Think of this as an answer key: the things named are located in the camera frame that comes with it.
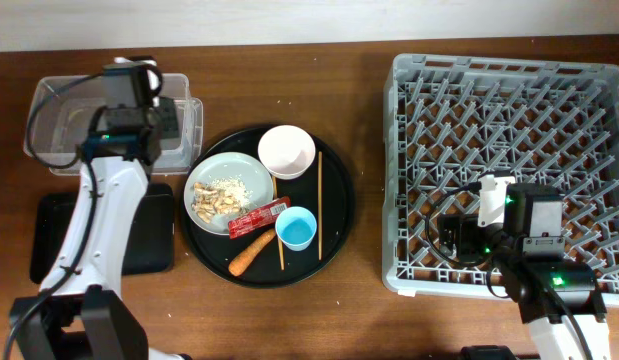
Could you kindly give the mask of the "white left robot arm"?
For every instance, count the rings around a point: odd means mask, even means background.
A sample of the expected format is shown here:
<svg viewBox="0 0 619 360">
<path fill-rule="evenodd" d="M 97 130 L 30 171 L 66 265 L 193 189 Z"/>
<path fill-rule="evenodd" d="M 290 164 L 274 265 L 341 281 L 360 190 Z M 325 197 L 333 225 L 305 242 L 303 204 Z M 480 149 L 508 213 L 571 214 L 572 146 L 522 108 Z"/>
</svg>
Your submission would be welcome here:
<svg viewBox="0 0 619 360">
<path fill-rule="evenodd" d="M 160 155 L 168 97 L 103 106 L 81 145 L 81 180 L 63 245 L 35 297 L 15 299 L 3 356 L 26 359 L 164 359 L 121 299 L 124 256 Z"/>
</svg>

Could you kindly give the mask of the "red snack wrapper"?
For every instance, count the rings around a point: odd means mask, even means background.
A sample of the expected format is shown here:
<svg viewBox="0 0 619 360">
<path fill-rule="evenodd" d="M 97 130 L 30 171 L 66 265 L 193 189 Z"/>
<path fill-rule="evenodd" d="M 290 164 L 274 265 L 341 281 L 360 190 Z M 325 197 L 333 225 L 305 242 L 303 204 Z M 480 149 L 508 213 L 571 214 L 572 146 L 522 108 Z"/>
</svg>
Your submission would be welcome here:
<svg viewBox="0 0 619 360">
<path fill-rule="evenodd" d="M 259 228 L 273 224 L 278 216 L 290 207 L 290 198 L 284 196 L 228 223 L 229 237 L 235 239 Z"/>
</svg>

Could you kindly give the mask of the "light blue cup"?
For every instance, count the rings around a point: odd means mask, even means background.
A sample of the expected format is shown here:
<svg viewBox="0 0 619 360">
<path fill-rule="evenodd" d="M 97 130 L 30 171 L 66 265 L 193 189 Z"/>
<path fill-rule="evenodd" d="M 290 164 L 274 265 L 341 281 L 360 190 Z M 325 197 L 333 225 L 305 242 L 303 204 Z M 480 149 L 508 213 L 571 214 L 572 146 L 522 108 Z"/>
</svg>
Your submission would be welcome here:
<svg viewBox="0 0 619 360">
<path fill-rule="evenodd" d="M 309 247 L 317 233 L 317 220 L 306 208 L 293 206 L 283 211 L 275 222 L 275 231 L 281 242 L 292 251 Z"/>
</svg>

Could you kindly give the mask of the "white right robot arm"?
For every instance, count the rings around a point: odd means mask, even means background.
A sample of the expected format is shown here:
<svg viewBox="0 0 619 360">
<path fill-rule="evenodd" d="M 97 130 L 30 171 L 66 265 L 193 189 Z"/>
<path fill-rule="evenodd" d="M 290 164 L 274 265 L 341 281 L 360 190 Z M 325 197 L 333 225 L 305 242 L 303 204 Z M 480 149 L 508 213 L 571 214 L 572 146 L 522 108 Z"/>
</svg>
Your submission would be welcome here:
<svg viewBox="0 0 619 360">
<path fill-rule="evenodd" d="M 596 275 L 588 265 L 564 258 L 563 196 L 549 185 L 511 184 L 497 204 L 504 219 L 478 222 L 469 232 L 462 229 L 464 215 L 437 221 L 441 231 L 467 237 L 482 252 L 479 260 L 438 256 L 455 266 L 498 270 L 542 359 L 608 359 L 607 311 Z"/>
</svg>

